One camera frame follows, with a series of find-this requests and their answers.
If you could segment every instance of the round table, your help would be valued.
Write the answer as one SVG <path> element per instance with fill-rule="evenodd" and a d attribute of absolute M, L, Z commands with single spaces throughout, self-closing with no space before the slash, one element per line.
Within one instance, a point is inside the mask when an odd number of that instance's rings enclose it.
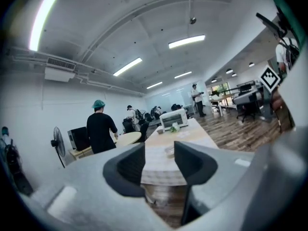
<path fill-rule="evenodd" d="M 135 143 L 138 139 L 140 139 L 140 137 L 141 137 L 140 132 L 125 133 L 123 135 L 120 135 L 118 139 L 114 141 L 117 147 L 122 147 Z"/>

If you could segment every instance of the fluorescent light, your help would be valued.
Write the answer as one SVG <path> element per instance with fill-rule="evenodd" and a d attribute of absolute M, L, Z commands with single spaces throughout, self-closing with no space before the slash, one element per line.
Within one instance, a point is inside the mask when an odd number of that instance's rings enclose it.
<path fill-rule="evenodd" d="M 147 89 L 150 89 L 150 88 L 155 87 L 155 86 L 160 85 L 160 84 L 162 84 L 162 82 L 159 82 L 159 83 L 156 83 L 154 85 L 151 85 L 151 86 L 147 87 Z"/>
<path fill-rule="evenodd" d="M 184 76 L 184 75 L 189 75 L 189 74 L 191 74 L 191 73 L 192 73 L 192 72 L 187 72 L 187 73 L 185 73 L 185 74 L 175 76 L 174 78 L 176 79 L 176 78 L 182 77 L 182 76 Z"/>
<path fill-rule="evenodd" d="M 183 45 L 183 44 L 189 44 L 189 43 L 193 43 L 193 42 L 202 41 L 204 39 L 205 39 L 205 35 L 200 35 L 200 36 L 196 36 L 196 37 L 182 39 L 182 40 L 170 43 L 169 49 L 172 49 L 174 47 L 178 47 L 178 46 Z"/>
<path fill-rule="evenodd" d="M 232 72 L 233 72 L 233 70 L 230 69 L 230 68 L 228 68 L 226 74 L 230 74 L 230 73 L 232 73 Z"/>
<path fill-rule="evenodd" d="M 135 61 L 132 61 L 131 63 L 127 64 L 126 66 L 122 67 L 119 71 L 114 73 L 114 76 L 119 76 L 120 74 L 122 74 L 123 72 L 125 72 L 126 70 L 130 69 L 131 67 L 135 66 L 136 64 L 140 62 L 142 62 L 142 60 L 139 57 Z"/>
<path fill-rule="evenodd" d="M 40 5 L 31 31 L 29 50 L 38 50 L 40 34 L 42 32 L 47 15 L 55 1 L 56 0 L 43 0 L 42 4 Z"/>

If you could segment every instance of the green hairnet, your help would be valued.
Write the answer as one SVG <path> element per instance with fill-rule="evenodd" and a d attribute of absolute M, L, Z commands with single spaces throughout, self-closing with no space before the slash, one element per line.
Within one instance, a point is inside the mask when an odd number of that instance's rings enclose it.
<path fill-rule="evenodd" d="M 94 102 L 94 104 L 92 105 L 92 108 L 95 109 L 95 108 L 100 108 L 100 107 L 105 107 L 105 103 L 102 100 L 98 99 Z"/>

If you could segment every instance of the black t-shirt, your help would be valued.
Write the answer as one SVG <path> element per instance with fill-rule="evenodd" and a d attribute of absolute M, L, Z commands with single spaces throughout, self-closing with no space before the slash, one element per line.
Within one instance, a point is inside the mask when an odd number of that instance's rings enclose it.
<path fill-rule="evenodd" d="M 94 153 L 104 152 L 116 147 L 110 137 L 109 129 L 117 132 L 114 121 L 109 115 L 94 113 L 87 120 L 87 132 Z"/>

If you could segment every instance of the wall vent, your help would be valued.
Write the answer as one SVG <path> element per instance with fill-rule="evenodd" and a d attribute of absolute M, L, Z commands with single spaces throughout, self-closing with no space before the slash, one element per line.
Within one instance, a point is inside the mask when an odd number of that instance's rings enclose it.
<path fill-rule="evenodd" d="M 60 69 L 65 69 L 67 71 L 74 71 L 76 64 L 67 62 L 64 60 L 60 60 L 57 58 L 49 57 L 47 59 L 47 66 L 49 67 L 54 67 L 54 68 L 60 68 Z"/>

